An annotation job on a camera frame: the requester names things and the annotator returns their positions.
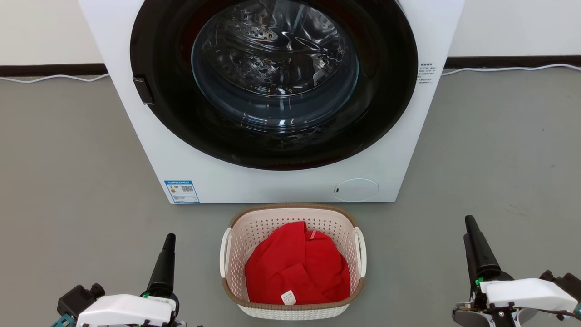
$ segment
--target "red clothing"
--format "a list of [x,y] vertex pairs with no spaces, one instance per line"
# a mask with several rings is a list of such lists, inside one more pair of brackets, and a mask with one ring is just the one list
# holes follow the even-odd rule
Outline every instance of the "red clothing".
[[284,304],[292,291],[296,304],[321,304],[349,297],[347,261],[333,240],[307,230],[305,222],[288,223],[262,241],[246,263],[246,288],[251,302]]

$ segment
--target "washing machine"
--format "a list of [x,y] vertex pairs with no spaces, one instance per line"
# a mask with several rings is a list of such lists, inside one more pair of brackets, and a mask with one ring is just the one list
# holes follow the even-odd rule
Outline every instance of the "washing machine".
[[173,204],[395,201],[463,0],[80,0]]

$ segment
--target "laundry basket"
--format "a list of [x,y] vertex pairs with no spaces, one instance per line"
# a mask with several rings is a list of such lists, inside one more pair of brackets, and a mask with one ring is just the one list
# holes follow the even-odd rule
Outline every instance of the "laundry basket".
[[[278,305],[250,302],[244,265],[256,246],[286,223],[304,221],[308,230],[330,236],[349,265],[350,296],[340,302]],[[341,314],[361,293],[367,269],[365,239],[357,222],[344,210],[330,205],[274,204],[238,214],[224,233],[220,247],[220,275],[226,294],[248,315],[277,320],[312,320]]]

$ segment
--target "white cable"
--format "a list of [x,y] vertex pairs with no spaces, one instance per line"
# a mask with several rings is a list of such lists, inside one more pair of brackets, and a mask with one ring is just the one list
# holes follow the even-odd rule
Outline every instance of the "white cable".
[[53,75],[53,76],[42,77],[40,79],[30,80],[30,81],[7,79],[6,77],[0,77],[0,80],[2,80],[2,81],[13,81],[13,82],[22,83],[22,84],[31,84],[31,83],[36,83],[36,82],[39,82],[39,81],[45,81],[45,80],[49,80],[49,79],[55,79],[55,78],[58,78],[58,77],[62,77],[64,79],[72,79],[72,80],[77,80],[77,81],[92,82],[92,81],[98,81],[98,80],[100,80],[100,79],[102,79],[104,77],[107,77],[108,75],[109,74],[101,75],[99,77],[95,77],[94,79],[90,79],[90,80],[82,79],[82,78],[77,77],[77,76],[69,76],[69,75]]
[[572,65],[567,65],[566,63],[555,63],[553,65],[547,65],[547,66],[541,66],[541,67],[507,67],[507,68],[462,68],[462,69],[457,69],[457,70],[452,70],[451,72],[447,72],[447,73],[443,73],[442,76],[447,76],[447,75],[452,75],[452,74],[456,74],[459,72],[466,72],[466,71],[470,71],[470,72],[481,72],[481,73],[487,73],[487,72],[504,72],[506,70],[539,70],[539,69],[545,69],[545,68],[553,68],[553,67],[564,67],[564,68],[571,68],[571,69],[575,69],[581,72],[581,67],[575,67]]

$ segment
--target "gray floor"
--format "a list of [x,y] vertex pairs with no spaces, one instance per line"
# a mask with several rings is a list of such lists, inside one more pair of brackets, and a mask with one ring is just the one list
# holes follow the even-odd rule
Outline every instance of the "gray floor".
[[0,317],[48,326],[77,284],[139,294],[174,232],[190,326],[453,326],[468,295],[466,214],[514,277],[581,276],[580,94],[566,69],[442,78],[397,202],[343,205],[367,239],[362,295],[337,318],[291,323],[226,297],[220,238],[247,205],[170,205],[109,79],[0,81]]

